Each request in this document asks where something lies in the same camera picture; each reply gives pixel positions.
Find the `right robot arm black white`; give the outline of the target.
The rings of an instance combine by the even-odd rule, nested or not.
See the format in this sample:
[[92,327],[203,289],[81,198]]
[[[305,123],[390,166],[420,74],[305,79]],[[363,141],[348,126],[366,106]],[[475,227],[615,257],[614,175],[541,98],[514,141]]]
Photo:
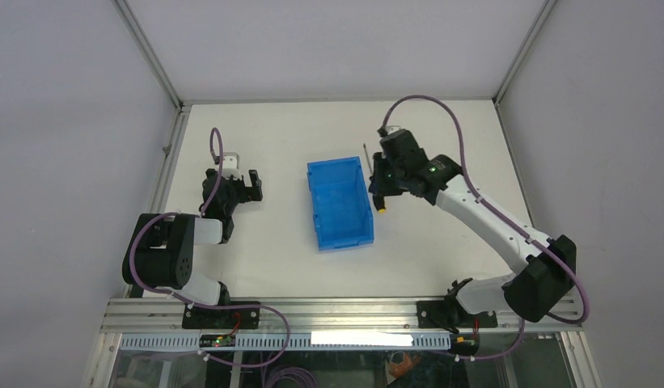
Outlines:
[[454,281],[444,297],[446,321],[454,326],[467,316],[512,310],[537,323],[573,287],[576,247],[564,235],[550,238],[519,225],[465,177],[446,155],[428,158],[407,129],[379,130],[381,151],[372,156],[369,192],[377,210],[385,197],[408,192],[460,220],[504,260],[510,273],[484,280]]

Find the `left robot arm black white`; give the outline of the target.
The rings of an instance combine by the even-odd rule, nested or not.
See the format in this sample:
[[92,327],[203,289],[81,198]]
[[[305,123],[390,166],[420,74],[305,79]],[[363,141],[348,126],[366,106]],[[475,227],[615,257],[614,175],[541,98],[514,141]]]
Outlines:
[[189,307],[228,306],[227,286],[193,268],[194,247],[226,244],[233,234],[238,205],[263,200],[257,170],[246,185],[239,170],[224,175],[210,168],[202,182],[204,203],[198,214],[142,213],[122,264],[125,283],[175,297]]

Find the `black yellow screwdriver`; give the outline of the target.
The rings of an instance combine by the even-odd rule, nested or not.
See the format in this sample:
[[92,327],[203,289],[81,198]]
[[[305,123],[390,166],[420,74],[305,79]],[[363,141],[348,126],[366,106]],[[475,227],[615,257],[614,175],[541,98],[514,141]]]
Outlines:
[[[372,175],[375,171],[379,172],[380,175],[383,177],[383,184],[385,185],[385,190],[387,190],[387,184],[385,183],[385,173],[387,172],[386,166],[385,166],[385,160],[383,158],[383,153],[382,152],[375,152],[372,155],[370,155],[370,152],[368,150],[368,147],[366,144],[363,144],[363,149],[366,157],[366,162],[368,165],[368,169],[370,171],[370,175]],[[376,210],[378,213],[384,213],[385,210]]]

